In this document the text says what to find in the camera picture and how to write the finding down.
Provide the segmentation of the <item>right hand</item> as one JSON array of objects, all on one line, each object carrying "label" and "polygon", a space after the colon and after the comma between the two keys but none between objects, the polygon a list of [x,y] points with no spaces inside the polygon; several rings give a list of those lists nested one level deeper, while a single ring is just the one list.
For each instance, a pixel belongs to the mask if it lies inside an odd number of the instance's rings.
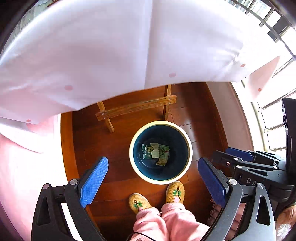
[{"label": "right hand", "polygon": [[296,206],[290,206],[286,208],[277,218],[277,225],[291,225],[293,226],[296,222]]}]

